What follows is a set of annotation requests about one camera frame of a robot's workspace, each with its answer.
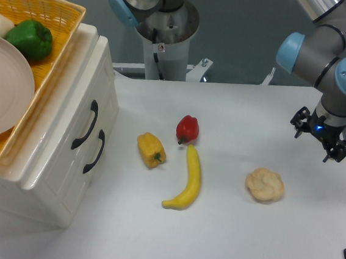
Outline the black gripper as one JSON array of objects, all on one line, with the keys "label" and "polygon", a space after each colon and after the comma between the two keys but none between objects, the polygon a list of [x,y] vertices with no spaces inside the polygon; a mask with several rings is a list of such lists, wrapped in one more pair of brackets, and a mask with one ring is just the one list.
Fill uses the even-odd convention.
[{"label": "black gripper", "polygon": [[323,107],[316,107],[311,115],[309,109],[303,107],[292,117],[290,124],[295,127],[294,138],[298,138],[302,133],[308,133],[310,126],[312,135],[324,143],[326,152],[324,163],[329,159],[340,163],[346,157],[346,140],[340,140],[346,126],[345,116],[334,115]]}]

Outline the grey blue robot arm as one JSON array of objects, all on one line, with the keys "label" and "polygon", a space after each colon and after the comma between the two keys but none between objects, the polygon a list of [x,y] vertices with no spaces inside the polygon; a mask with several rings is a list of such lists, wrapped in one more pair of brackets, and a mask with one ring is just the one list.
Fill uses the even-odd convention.
[{"label": "grey blue robot arm", "polygon": [[[199,28],[197,9],[186,0],[108,0],[115,16],[137,31],[143,41],[147,79],[184,81],[189,42]],[[290,34],[276,53],[276,62],[309,82],[322,97],[314,111],[301,108],[291,119],[297,135],[318,139],[326,157],[346,157],[346,2],[297,0],[316,29],[310,36]]]}]

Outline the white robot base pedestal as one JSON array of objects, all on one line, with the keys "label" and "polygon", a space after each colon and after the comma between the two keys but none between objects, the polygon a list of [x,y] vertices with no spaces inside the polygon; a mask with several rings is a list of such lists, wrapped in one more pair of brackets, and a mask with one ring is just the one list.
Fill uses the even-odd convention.
[{"label": "white robot base pedestal", "polygon": [[145,78],[185,81],[190,41],[199,28],[196,7],[184,1],[174,12],[156,12],[135,29],[143,43]]}]

